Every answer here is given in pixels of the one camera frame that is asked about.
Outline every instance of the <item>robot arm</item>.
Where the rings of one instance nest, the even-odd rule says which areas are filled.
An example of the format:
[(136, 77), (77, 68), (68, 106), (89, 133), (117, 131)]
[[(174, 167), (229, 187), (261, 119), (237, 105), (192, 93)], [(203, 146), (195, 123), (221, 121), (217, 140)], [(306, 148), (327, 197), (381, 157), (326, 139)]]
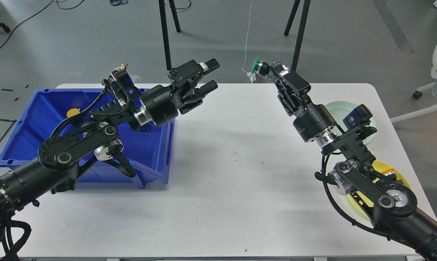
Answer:
[[(414, 193), (397, 180), (394, 173), (382, 175), (374, 170), (375, 157), (362, 140), (376, 132), (368, 127), (371, 112), (363, 104), (347, 115), (343, 122), (344, 131), (326, 110), (323, 104), (313, 104), (308, 92), (310, 84), (280, 63), (269, 65), (257, 62), (253, 71), (269, 76), (278, 89), (278, 99), (288, 116), (296, 116), (293, 126), (305, 142), (316, 141), (323, 154), (322, 171), (316, 178), (323, 182), (330, 202), (335, 209), (353, 225), (385, 236), (413, 248), (426, 260), (437, 261), (437, 222), (417, 207)], [(337, 126), (343, 133), (332, 132)], [(331, 154), (343, 154), (345, 161), (336, 163), (326, 174), (326, 163)], [(331, 197), (328, 185), (341, 195), (350, 194), (371, 220), (373, 228), (368, 228), (342, 211)], [(358, 192), (374, 203), (368, 207)]]
[[(124, 146), (116, 126), (128, 122), (137, 132), (148, 122), (161, 126), (177, 117), (178, 111), (185, 114), (196, 108), (209, 92), (217, 89), (215, 81), (201, 87), (197, 84), (219, 66), (215, 59), (199, 64), (191, 60), (169, 71), (172, 84), (157, 85), (146, 92), (134, 87), (126, 65), (114, 69), (103, 80), (104, 90), (98, 98), (88, 108), (61, 122), (40, 145), (38, 157), (0, 177), (0, 242), (6, 253), (4, 259), (18, 260), (17, 251), (31, 232), (27, 223), (11, 220), (16, 210), (29, 203), (38, 207), (37, 198), (50, 190), (53, 194), (74, 190), (79, 177), (98, 160), (117, 167), (130, 178), (135, 177), (135, 170), (121, 153)], [(91, 110), (106, 92), (114, 100)], [(60, 136), (70, 123), (81, 127)], [(91, 152), (94, 156), (79, 166), (79, 160)], [(12, 241), (11, 227), (24, 230), (16, 243)]]

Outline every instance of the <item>tripod leg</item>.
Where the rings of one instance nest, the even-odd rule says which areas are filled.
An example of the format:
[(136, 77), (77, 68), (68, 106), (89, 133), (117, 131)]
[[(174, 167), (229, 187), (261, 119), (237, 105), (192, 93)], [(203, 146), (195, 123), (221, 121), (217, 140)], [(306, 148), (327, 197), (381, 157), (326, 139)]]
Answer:
[(301, 22), (299, 23), (299, 31), (297, 32), (296, 46), (294, 49), (293, 63), (291, 64), (291, 72), (296, 71), (297, 62), (299, 60), (299, 53), (301, 52), (301, 46), (303, 43), (305, 24), (307, 22), (308, 8), (310, 6), (310, 0), (304, 0), (303, 13), (301, 15)]
[(288, 23), (286, 24), (286, 28), (284, 30), (284, 35), (288, 36), (290, 34), (291, 25), (293, 25), (294, 17), (296, 16), (297, 9), (301, 0), (294, 0), (293, 8), (291, 9), (290, 18), (288, 19)]
[(170, 9), (172, 10), (172, 16), (174, 17), (175, 28), (177, 29), (177, 32), (180, 33), (182, 29), (180, 28), (180, 22), (178, 21), (177, 8), (175, 8), (175, 1), (168, 0), (168, 2), (170, 3)]
[(164, 53), (167, 71), (172, 70), (172, 61), (170, 59), (170, 46), (168, 44), (167, 17), (165, 13), (164, 0), (159, 0), (159, 12), (161, 13), (162, 38), (164, 40)]

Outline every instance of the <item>blue plastic bin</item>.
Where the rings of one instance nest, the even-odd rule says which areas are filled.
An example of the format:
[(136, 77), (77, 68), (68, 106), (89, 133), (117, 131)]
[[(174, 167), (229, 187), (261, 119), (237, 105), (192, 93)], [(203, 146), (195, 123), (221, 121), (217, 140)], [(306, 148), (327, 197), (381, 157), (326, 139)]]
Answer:
[[(85, 109), (102, 89), (37, 89), (32, 94), (7, 144), (0, 154), (0, 167), (15, 169), (38, 156), (38, 147), (48, 139), (54, 128), (66, 118), (69, 109)], [(107, 104), (112, 97), (105, 95), (94, 107)], [(69, 125), (68, 132), (75, 129)], [(148, 182), (168, 182), (170, 151), (174, 135), (174, 120), (161, 127), (151, 125), (149, 132), (133, 132), (128, 123), (117, 126), (124, 144), (122, 154), (136, 170), (137, 176), (130, 179), (115, 167), (97, 162), (78, 182), (133, 182), (143, 189)], [(83, 165), (93, 153), (79, 164)]]

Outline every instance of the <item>gray floor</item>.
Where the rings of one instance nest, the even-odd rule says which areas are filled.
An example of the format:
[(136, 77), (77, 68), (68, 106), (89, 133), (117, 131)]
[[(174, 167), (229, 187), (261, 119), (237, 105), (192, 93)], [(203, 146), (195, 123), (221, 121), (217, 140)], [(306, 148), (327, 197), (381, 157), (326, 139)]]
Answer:
[[(67, 0), (61, 7), (78, 2)], [(298, 13), (290, 36), (284, 37), (292, 2), (253, 1), (246, 70), (256, 56), (290, 66), (300, 17)], [(2, 0), (0, 21), (13, 29), (47, 3)], [(183, 7), (187, 1), (176, 3)], [(314, 0), (298, 73), (309, 82), (370, 83), (390, 117), (437, 103), (430, 92), (419, 101), (411, 99), (414, 89), (433, 81), (429, 72), (437, 43), (437, 10), (432, 3)], [(193, 0), (189, 10), (179, 13), (182, 33), (174, 31), (168, 15), (172, 64), (217, 58), (220, 69), (204, 81), (247, 82), (241, 67), (250, 5), (251, 0)], [(0, 28), (0, 45), (7, 36)], [(129, 64), (136, 83), (168, 82), (157, 1), (131, 0), (119, 7), (107, 0), (85, 1), (73, 10), (53, 3), (23, 23), (0, 50), (0, 119), (18, 119), (34, 89), (97, 83), (121, 63)], [(0, 139), (10, 126), (0, 121)], [(395, 127), (437, 216), (437, 113)], [(9, 134), (0, 142), (0, 151)]]

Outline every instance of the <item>cable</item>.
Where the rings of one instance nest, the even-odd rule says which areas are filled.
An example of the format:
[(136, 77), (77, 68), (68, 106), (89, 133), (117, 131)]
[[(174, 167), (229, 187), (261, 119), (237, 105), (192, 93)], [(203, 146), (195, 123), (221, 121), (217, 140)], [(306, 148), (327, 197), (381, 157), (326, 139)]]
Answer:
[(245, 73), (248, 73), (247, 71), (244, 70), (246, 62), (247, 62), (247, 37), (249, 35), (249, 26), (250, 26), (250, 12), (252, 10), (252, 2), (254, 2), (254, 0), (252, 0), (250, 2), (250, 8), (249, 8), (249, 21), (248, 21), (248, 32), (246, 34), (246, 46), (245, 46), (245, 64), (243, 64), (243, 68), (241, 68), (242, 71), (244, 71)]
[(30, 18), (34, 17), (35, 15), (38, 15), (39, 13), (41, 13), (43, 10), (45, 10), (49, 5), (51, 5), (51, 3), (53, 3), (54, 1), (50, 1), (45, 8), (43, 8), (42, 10), (40, 10), (38, 13), (35, 13), (34, 15), (32, 15), (31, 17), (23, 20), (22, 22), (20, 22), (20, 24), (16, 25), (16, 27), (13, 29), (13, 31), (10, 33), (9, 37), (6, 39), (6, 41), (4, 41), (4, 43), (0, 46), (0, 49), (3, 48), (3, 46), (8, 42), (8, 40), (11, 38), (11, 36), (13, 35), (14, 31), (18, 28), (19, 25), (21, 25), (23, 22), (29, 20)]
[(10, 246), (9, 251), (5, 253), (5, 256), (1, 260), (18, 260), (18, 258), (16, 259), (17, 252), (27, 242), (27, 239), (30, 237), (30, 233), (32, 232), (32, 229), (30, 228), (29, 224), (22, 221), (15, 221), (15, 220), (8, 220), (6, 226), (10, 228), (21, 228), (24, 230), (24, 233), (15, 244)]
[(342, 129), (341, 126), (338, 123), (336, 123), (336, 127), (338, 127), (338, 129), (341, 132), (341, 134), (345, 133), (344, 129)]
[(61, 8), (62, 10), (71, 10), (71, 9), (77, 8), (77, 7), (78, 7), (79, 5), (81, 5), (84, 1), (85, 1), (85, 0), (82, 0), (78, 5), (75, 5), (74, 7), (71, 7), (71, 8), (62, 8), (62, 7), (60, 7), (60, 6), (59, 6), (59, 3), (61, 3), (61, 1), (56, 1), (56, 4), (57, 4), (58, 7)]
[[(8, 240), (9, 248), (12, 249), (12, 247), (14, 246), (14, 242), (13, 242), (13, 235), (12, 235), (10, 226), (6, 227), (6, 238)], [(17, 254), (13, 254), (12, 256), (13, 256), (14, 261), (19, 261)]]
[(9, 252), (8, 242), (6, 241), (6, 237), (3, 237), (3, 240), (1, 240), (1, 244), (3, 245), (3, 250), (5, 253)]
[(129, 0), (125, 0), (125, 2), (123, 2), (123, 0), (109, 0), (109, 3), (113, 6), (116, 7), (118, 5), (125, 5), (129, 2)]
[[(165, 3), (165, 5), (167, 5), (167, 7), (170, 10), (172, 10), (172, 8), (170, 8), (170, 5), (168, 5), (167, 1), (164, 0), (164, 3)], [(191, 7), (191, 0), (188, 0), (187, 7), (184, 7), (184, 8), (175, 8), (175, 10), (181, 10), (181, 11), (178, 11), (177, 13), (182, 13), (182, 12), (185, 12), (186, 10), (188, 10), (190, 7)]]
[(57, 135), (59, 135), (60, 133), (61, 133), (61, 131), (71, 122), (71, 121), (73, 121), (73, 120), (75, 120), (75, 119), (77, 119), (77, 118), (80, 118), (80, 117), (83, 117), (85, 114), (86, 114), (86, 112), (88, 112), (93, 106), (95, 106), (102, 98), (103, 98), (103, 96), (106, 94), (106, 92), (107, 92), (107, 86), (106, 86), (106, 83), (105, 83), (105, 81), (106, 82), (109, 82), (109, 81), (107, 81), (106, 79), (104, 79), (103, 80), (103, 82), (104, 82), (104, 89), (103, 89), (103, 91), (101, 91), (101, 93), (98, 95), (98, 97), (96, 97), (96, 99), (86, 108), (86, 109), (84, 109), (83, 111), (81, 111), (81, 112), (79, 112), (78, 114), (75, 114), (75, 115), (73, 115), (73, 116), (70, 116), (70, 117), (68, 117), (68, 118), (66, 118), (66, 119), (64, 119), (63, 121), (61, 121), (61, 123), (59, 123), (55, 128), (54, 128), (54, 130), (53, 130), (53, 132), (51, 133), (51, 136), (50, 137), (54, 137), (54, 136), (57, 136)]
[(89, 115), (93, 115), (93, 116), (96, 116), (96, 115), (98, 115), (98, 116), (116, 116), (116, 115), (120, 115), (120, 114), (123, 114), (124, 112), (126, 112), (129, 109), (132, 101), (130, 99), (130, 95), (128, 94), (127, 90), (125, 88), (120, 88), (120, 89), (122, 90), (122, 92), (124, 92), (125, 98), (127, 99), (126, 100), (127, 104), (126, 104), (126, 106), (123, 109), (121, 109), (118, 112), (114, 112), (114, 113), (91, 112), (91, 113), (89, 113)]
[[(326, 165), (328, 164), (328, 160), (329, 160), (330, 155), (331, 154), (328, 154), (326, 156), (326, 158), (325, 158), (325, 156), (321, 157), (321, 161), (322, 161), (322, 166), (321, 166), (321, 171), (322, 172), (321, 173), (323, 175), (326, 175)], [(365, 230), (365, 231), (367, 231), (369, 233), (374, 233), (374, 234), (376, 234), (378, 236), (384, 236), (386, 239), (388, 239), (388, 241), (389, 240), (394, 240), (394, 241), (396, 241), (398, 243), (401, 243), (403, 245), (411, 247), (409, 244), (407, 244), (407, 242), (401, 240), (399, 236), (396, 236), (396, 235), (393, 235), (393, 234), (390, 234), (390, 233), (381, 232), (381, 231), (375, 230), (373, 228), (369, 228), (366, 225), (356, 221), (354, 218), (352, 218), (346, 212), (344, 212), (341, 209), (341, 207), (338, 205), (338, 203), (336, 203), (336, 201), (333, 198), (333, 195), (331, 195), (331, 192), (330, 192), (330, 190), (328, 188), (328, 184), (326, 182), (323, 182), (323, 188), (325, 189), (326, 196), (328, 197), (328, 200), (330, 201), (331, 205), (336, 210), (336, 212), (338, 212), (341, 215), (341, 217), (343, 217), (344, 219), (349, 221), (351, 223), (351, 225), (358, 226), (359, 228), (361, 228), (361, 229), (363, 229), (363, 230)]]

